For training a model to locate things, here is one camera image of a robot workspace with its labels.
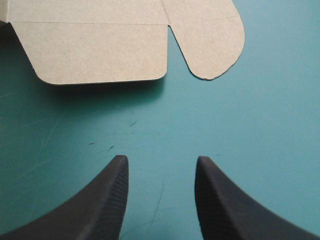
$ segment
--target paper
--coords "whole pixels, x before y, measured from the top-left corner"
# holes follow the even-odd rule
[[[168,26],[201,79],[226,72],[245,42],[231,0],[0,0],[0,7],[38,77],[55,85],[163,77]]]

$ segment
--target green surface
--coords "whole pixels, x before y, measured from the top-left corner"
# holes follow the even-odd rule
[[[202,239],[199,155],[267,208],[320,235],[320,1],[234,2],[245,48],[214,81],[190,74],[169,31],[164,79],[50,86],[2,27],[0,234],[57,207],[125,154],[122,240]]]

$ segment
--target crease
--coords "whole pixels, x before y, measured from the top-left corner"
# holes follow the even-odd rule
[[[224,19],[235,19],[235,18],[240,18],[240,16],[226,16],[226,17],[219,17],[219,18],[214,18],[214,19],[210,19],[210,20],[199,20],[199,21],[190,21],[190,22],[185,22],[185,21],[181,21],[181,22],[175,22],[172,23],[172,25],[177,25],[177,24],[196,24],[196,23],[205,23],[205,22],[212,22],[212,21],[219,21],[219,20],[224,20]]]
[[[115,23],[115,22],[67,22],[67,21],[12,21],[12,23],[22,24],[100,24],[100,25],[144,25],[144,26],[163,26],[167,23]]]
[[[169,23],[169,25],[171,24],[171,21],[170,21],[170,17],[169,17],[169,14],[167,12],[167,9],[166,9],[166,6],[165,6],[165,3],[164,3],[164,0],[160,0],[161,1],[161,4],[162,4],[162,7],[163,7],[163,10],[164,10],[164,13],[166,15],[166,19]]]
[[[219,17],[214,18],[210,20],[199,20],[199,21],[179,21],[179,22],[171,22],[168,16],[168,13],[163,5],[163,9],[165,11],[165,14],[167,16],[168,23],[115,23],[115,22],[67,22],[67,21],[12,21],[12,23],[29,23],[29,24],[99,24],[99,25],[143,25],[143,26],[171,26],[171,25],[177,25],[177,24],[194,24],[194,23],[201,23],[201,22],[212,22],[212,21],[218,21],[218,20],[224,20],[224,19],[235,19],[240,18],[238,16],[227,16],[227,17]]]

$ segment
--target cardboard flap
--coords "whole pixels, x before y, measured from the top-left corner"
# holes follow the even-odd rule
[[[170,26],[190,71],[212,80],[232,67],[245,30],[232,0],[163,0]]]
[[[167,72],[166,24],[13,22],[12,26],[36,74],[50,84],[156,80]]]
[[[160,0],[12,0],[9,21],[168,24]]]
[[[0,0],[0,26],[1,22],[8,22],[9,0]]]

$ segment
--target scratch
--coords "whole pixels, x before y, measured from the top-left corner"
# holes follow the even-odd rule
[[[159,197],[158,202],[156,204],[156,208],[154,210],[153,218],[152,218],[152,221],[151,221],[151,226],[150,226],[148,232],[150,232],[150,230],[152,229],[152,227],[153,227],[153,225],[155,223],[155,219],[156,219],[157,213],[159,211],[159,206],[160,206],[160,202],[161,202],[162,196],[164,194],[164,190],[165,190],[165,182],[162,180],[162,188],[161,188],[160,197]]]
[[[34,121],[34,122],[31,122],[31,123],[25,124],[25,125],[23,125],[22,127],[25,128],[25,127],[30,126],[30,125],[33,125],[33,124],[41,123],[41,122],[43,122],[43,121],[45,121],[45,120],[48,120],[48,118],[46,118],[46,119],[41,119],[41,120],[38,120],[38,121]]]
[[[109,149],[108,149],[108,151],[107,151],[107,153],[111,150],[111,149],[113,149],[115,146],[111,146]]]
[[[49,136],[48,136],[48,138],[46,139],[46,142],[45,142],[45,144],[44,144],[44,148],[47,147],[47,144],[48,144],[48,142],[49,142],[52,134],[53,134],[54,131],[56,130],[58,124],[60,123],[60,121],[61,121],[61,119],[62,119],[62,116],[63,116],[63,115],[61,115],[61,116],[59,117],[59,119],[56,121],[55,125],[54,125],[53,128],[51,129],[51,132],[50,132],[50,134],[49,134]]]
[[[126,235],[128,235],[129,233],[133,232],[134,230],[136,229],[139,229],[139,228],[142,228],[143,226],[146,226],[148,224],[151,224],[152,222],[156,222],[158,220],[160,220],[161,218],[157,219],[157,220],[151,220],[151,221],[148,221],[148,222],[145,222],[139,226],[135,226],[134,228],[130,229],[129,231],[126,231],[120,238],[119,240],[123,239]]]
[[[38,199],[36,198],[35,201],[34,201],[33,207],[32,207],[32,209],[30,211],[29,218],[31,218],[33,216],[33,214],[34,214],[34,212],[36,210],[37,204],[38,204]]]
[[[9,95],[12,95],[12,94],[14,94],[14,92],[10,92],[10,93],[7,93],[5,95],[2,95],[2,96],[0,96],[0,99],[5,98],[6,96],[9,96]]]
[[[43,165],[45,165],[45,164],[47,164],[47,163],[50,163],[51,161],[52,161],[52,159],[50,159],[50,160],[48,160],[48,161],[43,161],[43,162],[41,162],[41,163],[39,163],[39,164],[35,164],[34,167],[32,167],[32,168],[30,168],[29,170],[25,171],[24,173],[22,173],[21,175],[19,175],[16,179],[18,180],[18,179],[22,178],[23,176],[25,177],[26,174],[28,174],[28,173],[30,173],[30,172],[33,172],[34,170],[40,168],[41,166],[43,166]]]
[[[132,123],[129,127],[132,127],[133,125],[135,125],[137,123],[137,120],[134,121],[134,123]]]

